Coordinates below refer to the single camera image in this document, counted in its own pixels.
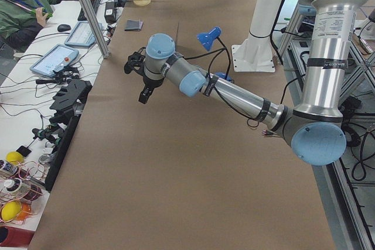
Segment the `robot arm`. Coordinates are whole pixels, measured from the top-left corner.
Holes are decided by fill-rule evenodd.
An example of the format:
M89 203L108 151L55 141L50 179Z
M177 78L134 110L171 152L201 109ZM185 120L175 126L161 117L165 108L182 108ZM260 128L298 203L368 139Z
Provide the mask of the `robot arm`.
M164 33L149 38L145 56L139 62L144 82L139 101L146 103L155 88L170 80L189 97L197 93L212 96L246 118L266 124L306 163L324 166L335 162L347 147L339 99L356 10L367 0L299 1L312 5L316 16L302 94L294 108L274 104L209 70L191 65Z

